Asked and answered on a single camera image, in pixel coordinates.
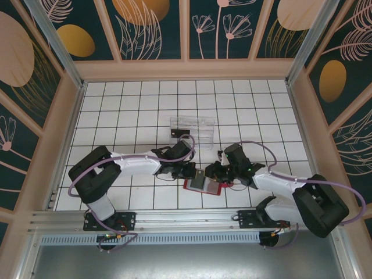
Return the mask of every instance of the enclosure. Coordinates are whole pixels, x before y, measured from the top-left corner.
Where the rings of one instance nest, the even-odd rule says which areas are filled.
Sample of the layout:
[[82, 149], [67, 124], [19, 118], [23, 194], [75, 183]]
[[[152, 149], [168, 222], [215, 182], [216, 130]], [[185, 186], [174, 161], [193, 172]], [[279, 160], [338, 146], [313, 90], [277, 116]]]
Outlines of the enclosure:
[[[370, 278], [371, 31], [370, 0], [2, 1], [2, 278]], [[274, 152], [274, 171], [357, 190], [364, 214], [326, 239], [300, 226], [292, 247], [264, 250], [267, 229], [231, 216], [275, 193], [235, 180], [211, 195], [170, 175], [122, 176], [107, 196], [135, 214], [138, 240], [99, 253], [68, 172], [101, 145], [123, 154], [174, 145], [181, 118], [197, 135], [208, 123], [198, 169], [256, 141]], [[274, 162], [242, 147], [251, 162]], [[347, 219], [363, 209], [334, 188]]]

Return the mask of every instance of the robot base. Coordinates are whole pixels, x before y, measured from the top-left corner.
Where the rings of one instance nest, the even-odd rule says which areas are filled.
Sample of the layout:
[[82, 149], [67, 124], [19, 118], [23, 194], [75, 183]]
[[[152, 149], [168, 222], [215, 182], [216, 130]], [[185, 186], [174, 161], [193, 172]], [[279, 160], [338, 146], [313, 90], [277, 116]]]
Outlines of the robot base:
[[[135, 212], [118, 212], [117, 219], [113, 226], [110, 226], [112, 229], [117, 231], [122, 231], [125, 229], [122, 228], [122, 223], [126, 226], [128, 231], [133, 231], [135, 227]], [[92, 213], [85, 214], [84, 218], [84, 231], [107, 231], [103, 228], [98, 222], [94, 219]]]

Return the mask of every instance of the white tile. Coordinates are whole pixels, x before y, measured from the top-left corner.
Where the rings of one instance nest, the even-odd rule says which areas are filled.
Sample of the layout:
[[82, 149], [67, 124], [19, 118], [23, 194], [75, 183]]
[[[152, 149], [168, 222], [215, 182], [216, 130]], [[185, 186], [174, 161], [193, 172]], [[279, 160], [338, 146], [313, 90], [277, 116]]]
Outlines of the white tile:
[[72, 169], [72, 166], [65, 167], [65, 170], [62, 176], [61, 187], [70, 187], [70, 185], [72, 184], [72, 180], [69, 177], [69, 171], [71, 169]]
[[240, 133], [238, 126], [219, 126], [221, 142], [239, 142]]
[[178, 116], [198, 117], [198, 111], [196, 109], [180, 109], [178, 111]]
[[178, 94], [196, 94], [194, 80], [181, 80], [178, 82]]
[[253, 93], [270, 93], [267, 80], [251, 80], [251, 88]]
[[97, 128], [94, 145], [113, 145], [116, 128]]
[[275, 109], [279, 124], [296, 124], [296, 117], [293, 109]]
[[265, 190], [249, 188], [249, 195], [251, 196], [252, 207], [256, 207], [261, 201], [266, 199], [268, 196], [272, 196], [272, 192]]
[[135, 133], [137, 128], [117, 128], [115, 145], [135, 144]]
[[280, 130], [283, 141], [302, 141], [297, 124], [282, 124]]
[[[80, 210], [80, 198], [74, 198], [69, 196], [68, 188], [62, 188], [59, 193], [57, 211], [62, 210]], [[73, 189], [72, 194], [77, 194], [76, 190]]]
[[237, 125], [237, 111], [235, 109], [218, 109], [219, 125]]
[[85, 97], [82, 112], [98, 112], [101, 108], [102, 97]]
[[78, 128], [95, 128], [98, 122], [99, 112], [81, 112], [79, 115]]
[[169, 144], [170, 142], [170, 128], [158, 127], [157, 144]]
[[[266, 142], [264, 144], [268, 147], [275, 155], [278, 161], [287, 161], [287, 154], [285, 153], [284, 145], [282, 142]], [[268, 162], [273, 161], [272, 155], [265, 150], [266, 160]]]
[[154, 209], [177, 208], [177, 186], [155, 187]]
[[271, 94], [253, 94], [256, 108], [273, 108]]
[[106, 83], [88, 83], [85, 96], [102, 96]]
[[123, 92], [123, 83], [106, 83], [104, 96], [120, 96]]
[[215, 80], [214, 90], [216, 91], [216, 94], [233, 93], [233, 84], [231, 83], [231, 80]]
[[118, 127], [136, 127], [137, 119], [138, 119], [138, 111], [134, 111], [134, 110], [121, 111], [119, 113], [119, 121], [117, 122], [117, 126]]
[[139, 95], [141, 93], [140, 81], [126, 81], [123, 87], [123, 95]]
[[288, 162], [277, 162], [275, 166], [271, 168], [272, 170], [275, 170], [279, 173], [284, 173], [287, 175], [291, 175], [291, 169], [289, 168]]
[[216, 97], [215, 95], [198, 95], [198, 109], [215, 109]]
[[97, 127], [116, 127], [119, 112], [100, 112]]
[[305, 147], [302, 142], [285, 142], [288, 161], [307, 161]]
[[268, 80], [271, 93], [287, 93], [284, 80]]
[[134, 145], [115, 145], [114, 152], [120, 153], [120, 154], [133, 154]]
[[120, 110], [138, 110], [140, 96], [122, 96]]
[[279, 125], [261, 125], [260, 130], [263, 142], [283, 141]]
[[244, 185], [233, 185], [232, 188], [234, 190], [232, 190], [231, 188], [226, 188], [227, 207], [249, 208], [251, 206], [251, 199], [249, 198], [248, 188]]
[[225, 189], [221, 190], [221, 195], [211, 195], [211, 194], [202, 194], [203, 195], [203, 208], [225, 208], [226, 207], [226, 197]]
[[155, 144], [156, 127], [138, 127], [135, 144]]
[[312, 170], [310, 168], [309, 162], [289, 162], [291, 167], [292, 175], [297, 177], [310, 178], [313, 176]]
[[159, 109], [177, 109], [177, 95], [159, 97]]
[[202, 208], [202, 194], [195, 191], [186, 190], [182, 186], [178, 186], [178, 208]]
[[176, 110], [160, 110], [158, 114], [158, 126], [169, 126], [171, 117], [177, 117]]
[[200, 149], [201, 163], [214, 163], [218, 160], [217, 152], [221, 150], [219, 144], [214, 144], [211, 150]]
[[278, 124], [274, 109], [256, 109], [259, 124]]
[[158, 125], [157, 110], [140, 110], [138, 114], [138, 126], [156, 126]]
[[233, 80], [232, 87], [234, 88], [234, 93], [251, 93], [251, 85], [249, 80]]
[[95, 128], [78, 128], [75, 132], [73, 145], [93, 145]]
[[155, 176], [152, 174], [136, 174], [132, 177], [132, 186], [154, 186]]
[[156, 148], [156, 144], [150, 144], [150, 145], [136, 145], [135, 146], [135, 153], [147, 153], [151, 151], [151, 149]]
[[129, 209], [152, 209], [153, 187], [131, 187]]
[[177, 82], [176, 81], [161, 81], [160, 82], [160, 94], [161, 95], [177, 94]]
[[274, 106], [276, 108], [291, 108], [291, 100], [289, 99], [288, 93], [284, 94], [272, 94]]
[[141, 99], [139, 101], [139, 109], [154, 109], [157, 110], [159, 107], [158, 104], [159, 96], [141, 96]]
[[171, 173], [155, 176], [155, 185], [178, 185], [177, 179], [173, 179]]
[[253, 102], [252, 94], [234, 94], [235, 103], [238, 109], [254, 109], [255, 103]]
[[197, 80], [196, 92], [198, 94], [214, 94], [213, 80]]
[[129, 187], [111, 187], [107, 191], [107, 197], [116, 210], [128, 210], [129, 196]]
[[105, 96], [102, 100], [101, 111], [104, 110], [119, 110], [120, 107], [120, 96]]
[[260, 129], [258, 125], [239, 126], [242, 141], [261, 141]]
[[255, 109], [237, 109], [240, 125], [258, 124]]
[[131, 182], [132, 182], [132, 176], [120, 175], [117, 179], [115, 179], [112, 186], [130, 187]]
[[219, 94], [216, 95], [218, 109], [235, 109], [234, 94]]
[[256, 144], [242, 144], [244, 154], [251, 162], [265, 162], [265, 154], [263, 148]]
[[158, 81], [143, 81], [141, 88], [141, 95], [158, 95], [159, 82]]
[[178, 109], [196, 109], [196, 95], [179, 95]]
[[216, 109], [198, 109], [199, 118], [207, 117], [213, 118], [214, 124], [217, 124], [217, 110]]
[[84, 158], [89, 153], [91, 153], [91, 151], [92, 151], [91, 146], [73, 146], [73, 147], [71, 147], [71, 153], [70, 153], [70, 157], [69, 157], [69, 165], [74, 166], [82, 158]]

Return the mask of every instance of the leaf illustration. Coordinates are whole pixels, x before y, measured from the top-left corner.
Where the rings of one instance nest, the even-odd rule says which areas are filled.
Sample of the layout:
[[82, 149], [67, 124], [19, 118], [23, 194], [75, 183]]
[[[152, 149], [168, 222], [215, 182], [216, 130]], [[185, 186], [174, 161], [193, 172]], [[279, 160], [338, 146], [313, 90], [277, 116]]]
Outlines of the leaf illustration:
[[73, 10], [71, 0], [41, 0], [51, 22], [62, 23]]
[[352, 16], [355, 28], [362, 31], [372, 27], [372, 0], [359, 0]]
[[372, 29], [349, 32], [338, 48], [343, 60], [362, 61], [372, 50]]

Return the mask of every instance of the beige circle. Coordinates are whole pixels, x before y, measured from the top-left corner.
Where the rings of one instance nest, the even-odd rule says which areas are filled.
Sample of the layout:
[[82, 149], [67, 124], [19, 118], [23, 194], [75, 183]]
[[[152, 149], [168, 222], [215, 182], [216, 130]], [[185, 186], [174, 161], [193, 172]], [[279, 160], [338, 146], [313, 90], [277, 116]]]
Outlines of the beige circle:
[[337, 100], [346, 83], [346, 68], [337, 60], [331, 60], [323, 67], [319, 78], [320, 96], [327, 103]]
[[278, 5], [278, 21], [287, 30], [307, 30], [313, 25], [324, 1], [281, 0]]
[[30, 80], [35, 64], [34, 48], [25, 29], [0, 12], [0, 80], [14, 87]]
[[59, 27], [57, 33], [69, 54], [87, 57], [94, 53], [94, 41], [88, 32], [81, 27], [67, 24]]

